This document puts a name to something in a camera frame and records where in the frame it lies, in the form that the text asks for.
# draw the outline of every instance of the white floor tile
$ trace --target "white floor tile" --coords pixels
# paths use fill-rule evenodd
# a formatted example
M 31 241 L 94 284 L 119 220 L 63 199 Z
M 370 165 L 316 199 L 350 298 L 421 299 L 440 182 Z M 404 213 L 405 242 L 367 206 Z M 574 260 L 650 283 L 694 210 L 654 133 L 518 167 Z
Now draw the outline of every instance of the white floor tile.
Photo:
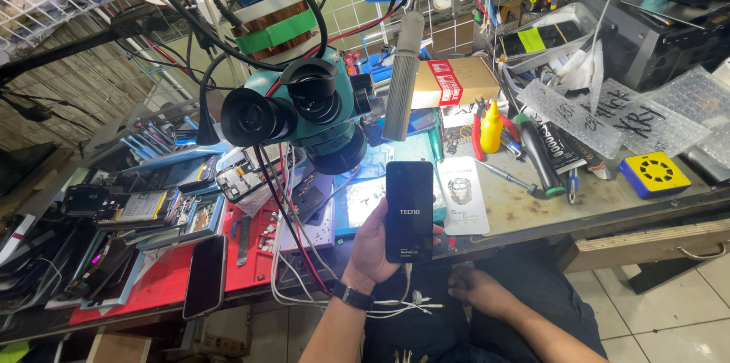
M 650 361 L 661 363 L 727 363 L 730 361 L 730 320 L 637 334 Z
M 289 310 L 289 353 L 287 362 L 297 363 L 322 319 L 320 308 L 292 306 Z
M 634 336 L 602 340 L 601 344 L 611 363 L 649 363 Z
M 251 355 L 244 363 L 286 361 L 289 309 L 258 313 L 251 316 Z
M 637 265 L 595 271 L 632 333 L 730 318 L 730 308 L 696 270 L 636 295 L 628 279 L 639 271 Z
M 707 283 L 711 285 L 725 300 L 730 304 L 730 256 L 723 256 L 719 259 L 708 262 L 697 268 L 697 270 L 705 276 Z
M 587 272 L 569 273 L 565 277 L 573 285 L 583 302 L 588 303 L 593 308 L 596 322 L 598 322 L 598 335 L 601 336 L 601 339 L 617 338 L 631 334 L 593 272 L 589 270 Z

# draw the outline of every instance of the workbench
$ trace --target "workbench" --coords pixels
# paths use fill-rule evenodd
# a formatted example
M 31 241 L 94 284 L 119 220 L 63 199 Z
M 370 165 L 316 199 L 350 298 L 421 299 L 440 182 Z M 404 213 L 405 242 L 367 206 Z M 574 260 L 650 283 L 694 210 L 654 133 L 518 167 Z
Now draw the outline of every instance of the workbench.
M 573 205 L 568 203 L 565 196 L 552 200 L 534 199 L 520 186 L 504 181 L 488 172 L 485 167 L 477 165 L 490 223 L 489 234 L 454 237 L 455 244 L 451 250 L 448 245 L 449 237 L 442 236 L 441 244 L 434 248 L 433 262 L 416 267 L 447 265 L 499 256 L 501 252 L 552 247 L 556 253 L 565 254 L 561 259 L 563 268 L 571 265 L 571 269 L 578 270 L 580 267 L 572 261 L 578 255 L 574 249 L 576 241 L 594 237 L 622 236 L 621 234 L 626 232 L 646 227 L 680 231 L 682 225 L 694 225 L 708 219 L 722 219 L 722 212 L 730 208 L 730 188 L 717 189 L 708 186 L 680 159 L 674 159 L 674 162 L 692 181 L 689 189 L 671 197 L 639 199 L 625 177 L 616 169 L 621 159 L 629 155 L 633 154 L 622 149 L 616 159 L 607 162 L 607 167 L 612 173 L 609 181 L 598 179 L 593 174 L 581 170 L 578 198 Z M 529 162 L 516 161 L 505 151 L 489 154 L 486 161 L 505 169 L 522 181 L 540 184 L 537 173 Z M 75 170 L 74 166 L 78 166 L 78 163 L 72 163 L 69 168 L 61 171 L 59 179 L 55 180 L 57 187 L 65 183 Z M 32 208 L 32 203 L 28 202 L 26 207 Z M 717 251 L 717 244 L 720 242 L 717 239 L 730 239 L 730 226 L 726 227 L 724 222 L 720 222 L 719 225 L 720 234 L 702 235 L 706 239 L 703 248 L 697 250 L 712 253 L 713 247 Z M 336 274 L 342 274 L 350 257 L 351 248 L 352 238 L 345 239 L 342 244 L 332 248 L 321 250 L 321 254 Z M 679 253 L 665 250 L 660 258 L 647 259 L 646 262 L 681 256 Z M 608 259 L 608 262 L 613 263 L 603 266 L 622 265 L 619 258 Z M 297 279 L 292 279 L 290 274 L 291 272 L 279 271 L 279 279 L 286 281 L 284 284 L 279 284 L 282 293 L 287 295 L 302 293 L 297 287 Z M 326 273 L 321 273 L 321 276 L 323 279 L 331 278 Z M 269 286 L 258 285 L 226 292 L 224 308 L 268 299 L 271 299 Z M 16 340 L 58 341 L 70 332 L 74 332 L 75 335 L 96 334 L 98 327 L 102 325 L 106 331 L 123 331 L 152 323 L 179 321 L 182 308 L 182 302 L 175 302 L 159 308 L 108 318 L 101 317 L 76 325 L 68 324 L 73 309 L 46 311 L 43 308 L 32 308 L 13 317 L 9 323 L 11 329 L 0 333 L 0 344 Z

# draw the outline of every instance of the blue repair mat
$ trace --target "blue repair mat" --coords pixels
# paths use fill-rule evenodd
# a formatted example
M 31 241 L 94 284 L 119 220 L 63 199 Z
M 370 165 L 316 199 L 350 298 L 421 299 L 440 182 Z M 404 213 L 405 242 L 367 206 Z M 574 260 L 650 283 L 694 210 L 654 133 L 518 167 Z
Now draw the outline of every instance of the blue repair mat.
M 363 169 L 366 169 L 362 174 L 363 176 L 358 173 L 355 179 L 346 185 L 334 198 L 334 236 L 344 237 L 354 235 L 360 229 L 360 225 L 358 224 L 351 225 L 351 214 L 350 208 L 348 207 L 348 189 L 353 193 L 355 190 L 360 191 L 360 197 L 355 202 L 359 208 L 357 212 L 352 214 L 352 218 L 359 222 L 367 218 L 372 209 L 378 206 L 379 200 L 386 196 L 386 164 L 391 161 L 420 161 L 422 159 L 433 163 L 435 169 L 436 165 L 434 163 L 433 150 L 428 133 L 408 136 L 405 142 L 402 143 L 389 142 L 376 147 L 368 146 L 365 158 L 360 167 L 361 172 Z M 334 180 L 335 189 L 339 185 L 342 185 L 342 182 L 345 180 L 345 176 L 337 175 Z M 445 208 L 433 210 L 434 222 L 440 222 L 445 216 Z

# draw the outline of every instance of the watch strap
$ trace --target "watch strap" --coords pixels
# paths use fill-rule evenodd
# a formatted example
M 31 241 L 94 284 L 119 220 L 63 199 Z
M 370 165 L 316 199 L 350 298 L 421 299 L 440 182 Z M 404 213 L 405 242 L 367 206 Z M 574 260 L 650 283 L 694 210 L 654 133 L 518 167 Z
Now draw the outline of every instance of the watch strap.
M 375 303 L 375 298 L 369 294 L 358 292 L 356 289 L 343 284 L 340 281 L 334 283 L 332 295 L 339 297 L 342 302 L 353 306 L 354 308 L 370 311 Z

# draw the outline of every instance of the black smartphone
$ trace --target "black smartphone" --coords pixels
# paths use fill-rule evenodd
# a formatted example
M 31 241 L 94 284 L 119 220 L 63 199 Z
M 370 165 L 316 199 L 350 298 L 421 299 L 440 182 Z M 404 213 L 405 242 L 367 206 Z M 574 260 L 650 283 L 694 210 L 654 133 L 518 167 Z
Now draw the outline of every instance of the black smartphone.
M 433 252 L 433 164 L 388 162 L 386 165 L 386 260 L 414 263 Z
M 541 47 L 544 47 L 544 49 L 559 47 L 575 41 L 581 36 L 583 34 L 575 21 L 558 22 L 520 33 L 504 35 L 502 37 L 505 46 L 503 52 L 507 56 L 522 55 L 527 52 L 538 51 L 537 48 Z
M 216 311 L 223 304 L 227 251 L 228 238 L 225 235 L 205 239 L 193 248 L 185 304 L 182 306 L 184 320 L 197 319 Z

